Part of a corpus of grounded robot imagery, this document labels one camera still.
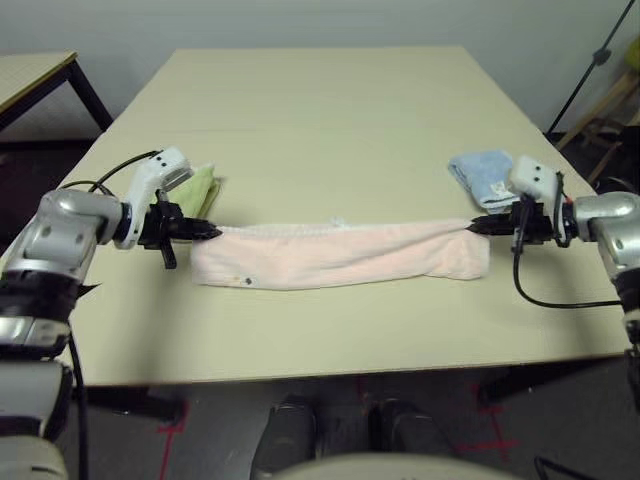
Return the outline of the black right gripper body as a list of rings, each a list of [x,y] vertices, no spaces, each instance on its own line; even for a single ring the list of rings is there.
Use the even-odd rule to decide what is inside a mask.
[[[513,227],[513,253],[521,253],[525,245],[541,245],[553,239],[551,220],[542,203],[530,199],[515,202],[509,219]]]

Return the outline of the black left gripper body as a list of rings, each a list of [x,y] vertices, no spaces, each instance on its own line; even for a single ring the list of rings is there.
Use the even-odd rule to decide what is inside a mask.
[[[173,240],[185,241],[184,217],[178,204],[159,200],[149,207],[137,244],[146,250],[156,250],[162,255],[167,270],[177,268],[172,247]]]

